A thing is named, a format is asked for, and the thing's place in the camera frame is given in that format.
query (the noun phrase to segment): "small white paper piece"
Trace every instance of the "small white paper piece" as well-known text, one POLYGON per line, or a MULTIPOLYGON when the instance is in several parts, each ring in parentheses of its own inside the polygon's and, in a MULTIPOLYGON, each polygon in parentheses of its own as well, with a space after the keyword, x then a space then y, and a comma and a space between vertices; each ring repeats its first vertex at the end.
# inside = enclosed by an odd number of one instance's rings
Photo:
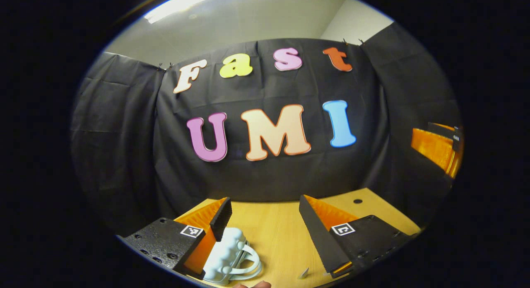
POLYGON ((309 267, 307 267, 307 269, 303 273, 301 273, 301 275, 299 276, 299 279, 307 277, 307 271, 309 271, 309 267))

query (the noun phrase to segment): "wooden table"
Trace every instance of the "wooden table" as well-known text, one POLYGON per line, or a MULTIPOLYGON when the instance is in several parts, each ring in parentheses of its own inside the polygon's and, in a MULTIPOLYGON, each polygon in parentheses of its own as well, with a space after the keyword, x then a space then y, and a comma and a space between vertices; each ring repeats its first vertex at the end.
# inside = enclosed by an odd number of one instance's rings
MULTIPOLYGON (((420 232, 419 227, 412 220, 368 188, 320 200, 359 218, 374 214, 407 235, 420 232), (354 203, 355 199, 362 200, 362 203, 354 203)), ((189 212, 214 201, 216 200, 206 199, 189 212)), ((332 279, 331 275, 326 273, 299 213, 299 202, 232 201, 231 206, 233 213, 227 227, 236 227, 243 231, 250 246, 260 256, 263 270, 250 280, 231 281, 227 286, 201 282, 209 286, 231 288, 237 283, 252 287, 257 282, 265 280, 272 284, 272 288, 314 288, 348 276, 332 279), (298 279, 307 268, 309 268, 307 276, 298 279)))

